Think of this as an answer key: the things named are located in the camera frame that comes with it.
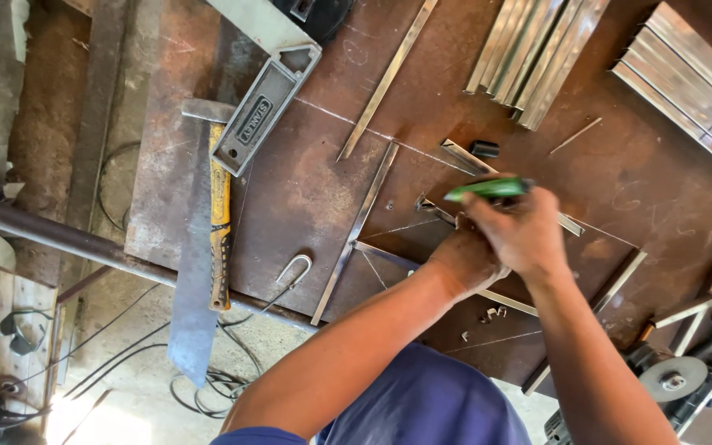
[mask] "cutting disc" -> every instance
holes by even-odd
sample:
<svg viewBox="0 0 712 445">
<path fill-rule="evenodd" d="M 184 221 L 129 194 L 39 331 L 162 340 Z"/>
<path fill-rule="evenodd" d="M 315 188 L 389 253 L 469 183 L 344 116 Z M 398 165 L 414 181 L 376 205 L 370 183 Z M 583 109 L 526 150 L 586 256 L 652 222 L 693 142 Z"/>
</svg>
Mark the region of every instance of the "cutting disc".
<svg viewBox="0 0 712 445">
<path fill-rule="evenodd" d="M 680 389 L 665 389 L 662 381 L 674 373 L 680 374 L 685 384 Z M 693 393 L 705 382 L 707 366 L 694 357 L 674 357 L 654 364 L 639 376 L 639 382 L 653 396 L 653 400 L 661 403 L 684 398 Z"/>
</svg>

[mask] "rusty metal table top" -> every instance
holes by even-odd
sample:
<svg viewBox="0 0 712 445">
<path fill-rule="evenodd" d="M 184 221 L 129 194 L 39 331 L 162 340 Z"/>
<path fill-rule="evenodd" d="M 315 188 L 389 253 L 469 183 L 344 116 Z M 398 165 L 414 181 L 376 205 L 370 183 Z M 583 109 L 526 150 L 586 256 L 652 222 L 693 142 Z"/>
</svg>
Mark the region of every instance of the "rusty metal table top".
<svg viewBox="0 0 712 445">
<path fill-rule="evenodd" d="M 239 101 L 265 56 L 229 22 L 213 23 L 212 9 L 198 0 L 165 3 L 173 12 L 162 18 L 163 56 L 153 75 L 126 249 L 176 268 L 184 227 L 171 204 L 187 199 L 194 151 L 183 143 L 199 131 L 180 118 L 176 102 L 184 96 Z M 567 237 L 571 268 L 588 298 L 631 245 L 649 253 L 599 316 L 611 338 L 627 345 L 653 312 L 694 298 L 712 261 L 712 155 L 607 71 L 655 3 L 608 6 L 539 131 L 531 132 L 487 96 L 461 91 L 501 2 L 440 2 L 353 155 L 337 163 L 420 4 L 357 2 L 251 167 L 233 181 L 232 289 L 270 299 L 281 290 L 274 278 L 288 259 L 307 253 L 314 267 L 282 306 L 311 314 L 391 138 L 401 150 L 361 237 L 424 261 L 450 228 L 415 213 L 414 202 L 423 192 L 440 198 L 468 178 L 438 143 L 450 138 L 466 146 L 479 138 L 501 146 L 492 167 L 535 178 L 559 196 L 563 212 L 588 226 L 583 237 Z M 699 3 L 671 2 L 712 44 L 712 6 Z M 204 26 L 185 29 L 196 16 Z M 183 41 L 194 51 L 183 49 Z M 588 117 L 603 120 L 549 157 Z M 335 319 L 406 272 L 354 253 L 323 319 Z M 529 298 L 519 279 L 496 289 Z M 539 322 L 511 311 L 480 324 L 485 309 L 495 306 L 470 298 L 422 339 L 520 384 L 545 354 Z M 468 343 L 460 338 L 466 330 Z M 667 344 L 673 334 L 665 329 L 653 340 Z M 541 389 L 553 392 L 550 382 Z"/>
</svg>

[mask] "stanley logo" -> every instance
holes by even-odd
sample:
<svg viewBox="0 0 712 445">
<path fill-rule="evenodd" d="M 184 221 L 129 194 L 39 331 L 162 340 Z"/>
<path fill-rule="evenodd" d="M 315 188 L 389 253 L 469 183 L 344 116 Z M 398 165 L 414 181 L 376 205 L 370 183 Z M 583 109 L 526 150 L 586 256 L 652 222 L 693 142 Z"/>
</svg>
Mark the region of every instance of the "stanley logo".
<svg viewBox="0 0 712 445">
<path fill-rule="evenodd" d="M 252 106 L 252 110 L 249 111 L 249 115 L 246 116 L 241 127 L 238 128 L 235 138 L 243 145 L 249 145 L 262 124 L 265 123 L 268 113 L 271 112 L 273 107 L 274 104 L 262 94 L 257 97 L 257 101 Z"/>
</svg>

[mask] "concrete floor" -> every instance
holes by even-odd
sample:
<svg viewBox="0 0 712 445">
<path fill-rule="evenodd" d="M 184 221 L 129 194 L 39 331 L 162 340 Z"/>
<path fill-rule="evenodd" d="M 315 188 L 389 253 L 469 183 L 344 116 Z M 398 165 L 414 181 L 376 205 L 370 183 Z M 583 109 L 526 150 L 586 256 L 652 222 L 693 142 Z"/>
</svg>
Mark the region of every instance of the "concrete floor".
<svg viewBox="0 0 712 445">
<path fill-rule="evenodd" d="M 107 153 L 111 154 L 118 147 L 137 142 L 142 137 L 142 128 L 145 115 L 145 103 L 148 93 L 148 83 L 150 74 L 153 71 L 154 56 L 157 47 L 157 30 L 159 29 L 159 17 L 162 3 L 151 0 L 135 0 L 133 2 L 133 12 L 131 21 L 126 32 L 124 44 L 124 58 L 121 65 L 119 88 L 115 97 L 114 109 L 112 112 L 112 123 L 108 137 Z M 52 22 L 52 16 L 39 15 L 41 22 Z M 69 24 L 68 20 L 76 21 L 76 25 Z M 70 52 L 77 52 L 81 48 L 72 43 L 72 39 L 81 36 L 85 41 L 89 35 L 89 23 L 84 23 L 84 17 L 74 15 L 67 11 L 62 11 L 62 20 L 54 20 L 53 29 L 65 29 L 61 35 L 63 42 L 70 41 L 66 47 Z M 40 52 L 40 48 L 35 47 L 34 40 L 30 42 L 30 56 L 35 52 Z M 29 59 L 27 61 L 27 81 L 25 83 L 25 94 L 34 91 L 35 86 L 29 79 Z M 36 128 L 36 124 L 28 124 L 47 120 L 46 116 L 35 118 L 35 112 L 42 112 L 47 116 L 58 118 L 57 113 L 52 110 L 59 110 L 75 101 L 77 107 L 81 104 L 81 92 L 83 91 L 83 78 L 79 82 L 74 77 L 73 89 L 68 86 L 65 91 L 67 98 L 62 104 L 52 105 L 50 102 L 44 107 L 35 107 L 35 111 L 26 108 L 19 116 L 21 129 L 18 133 L 19 140 L 33 141 L 29 137 L 29 128 Z M 40 98 L 32 99 L 32 102 L 40 102 Z M 72 121 L 77 118 L 77 113 L 67 112 Z M 63 158 L 67 156 L 67 148 L 72 147 L 73 138 L 66 137 L 60 144 Z M 42 149 L 56 147 L 55 144 L 45 144 Z M 33 155 L 16 155 L 22 168 L 30 167 L 33 162 Z M 116 221 L 119 221 L 125 214 L 131 202 L 131 191 L 133 189 L 134 171 L 137 161 L 136 150 L 128 150 L 112 159 L 107 168 L 106 175 L 102 178 L 102 196 L 109 213 Z M 59 198 L 65 197 L 60 181 L 54 190 Z M 29 188 L 25 189 L 25 201 L 34 202 L 33 206 L 27 205 L 30 211 L 45 211 L 45 198 L 36 196 Z M 64 203 L 61 199 L 54 207 L 52 216 L 62 215 L 61 211 Z M 183 211 L 183 209 L 169 209 L 170 211 Z M 124 233 L 115 228 L 101 213 L 96 210 L 94 216 L 94 232 L 100 236 L 113 239 L 117 242 L 124 241 Z M 23 248 L 19 261 L 28 263 L 35 259 L 33 253 Z M 42 261 L 38 270 L 43 271 L 53 261 Z M 54 278 L 53 274 L 42 272 L 46 278 Z M 153 284 L 147 280 L 139 279 L 123 272 L 112 272 L 93 287 L 83 296 L 83 303 L 77 318 L 77 342 L 88 338 L 92 333 L 100 329 L 111 319 L 121 313 L 139 295 L 149 289 Z M 165 348 L 149 349 L 140 353 L 132 359 L 119 366 L 105 379 L 98 383 L 88 393 L 78 400 L 63 398 L 64 393 L 76 385 L 105 362 L 114 356 L 118 351 L 126 348 L 135 340 L 143 337 L 158 326 L 163 325 L 170 317 L 173 290 L 166 287 L 158 287 L 151 291 L 133 309 L 121 319 L 117 320 L 111 327 L 106 329 L 99 337 L 87 344 L 70 361 L 70 367 L 66 375 L 65 383 L 60 386 L 54 397 L 56 408 L 49 418 L 47 441 L 49 444 L 63 443 L 71 430 L 81 424 L 74 436 L 67 441 L 69 444 L 102 444 L 102 443 L 123 443 L 128 445 L 139 444 L 177 444 L 177 443 L 209 443 L 218 433 L 221 420 L 208 419 L 199 414 L 190 412 L 178 405 L 171 397 L 168 384 L 176 370 L 166 359 Z M 239 310 L 232 310 L 227 313 L 227 321 L 239 320 L 245 314 Z M 267 369 L 276 363 L 282 356 L 292 349 L 298 347 L 309 336 L 298 329 L 284 326 L 278 322 L 264 318 L 257 318 L 249 323 L 232 330 L 233 334 L 241 339 L 243 343 L 252 351 L 260 363 L 262 369 Z M 144 345 L 164 343 L 169 335 L 169 330 L 165 329 Z M 224 370 L 245 379 L 256 377 L 256 369 L 244 352 L 239 349 L 229 338 L 222 333 L 217 333 L 213 345 L 213 355 L 211 366 Z M 528 425 L 532 442 L 543 443 L 543 423 L 557 409 L 556 400 L 536 395 L 526 398 L 520 393 L 516 386 L 511 386 L 503 382 L 497 382 L 500 388 L 508 395 L 508 398 L 516 406 L 519 414 Z M 191 402 L 193 395 L 192 385 L 184 380 L 178 381 L 178 392 L 182 398 Z M 93 403 L 104 393 L 111 389 L 111 393 L 101 404 L 90 411 Z M 222 404 L 221 398 L 213 397 L 210 389 L 202 392 L 201 400 L 210 408 L 224 409 L 226 404 Z"/>
</svg>

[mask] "wooden board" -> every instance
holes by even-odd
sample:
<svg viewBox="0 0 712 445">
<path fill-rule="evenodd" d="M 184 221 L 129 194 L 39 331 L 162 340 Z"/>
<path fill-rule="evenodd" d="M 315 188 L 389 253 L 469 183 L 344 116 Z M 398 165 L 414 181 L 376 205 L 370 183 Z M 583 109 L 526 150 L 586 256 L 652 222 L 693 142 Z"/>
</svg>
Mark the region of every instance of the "wooden board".
<svg viewBox="0 0 712 445">
<path fill-rule="evenodd" d="M 0 322 L 14 310 L 23 309 L 38 309 L 53 317 L 56 298 L 56 288 L 0 270 Z M 46 392 L 48 373 L 38 373 L 47 369 L 50 363 L 53 347 L 52 321 L 39 314 L 25 314 L 18 316 L 16 322 L 31 341 L 36 341 L 43 335 L 40 326 L 43 326 L 47 333 L 40 347 L 26 356 L 19 356 L 10 349 L 9 344 L 13 336 L 0 337 L 0 375 L 13 376 L 18 380 L 37 375 L 24 382 L 24 391 L 5 402 L 7 410 L 29 414 L 44 409 L 49 403 Z M 30 420 L 25 427 L 42 434 L 45 417 Z"/>
</svg>

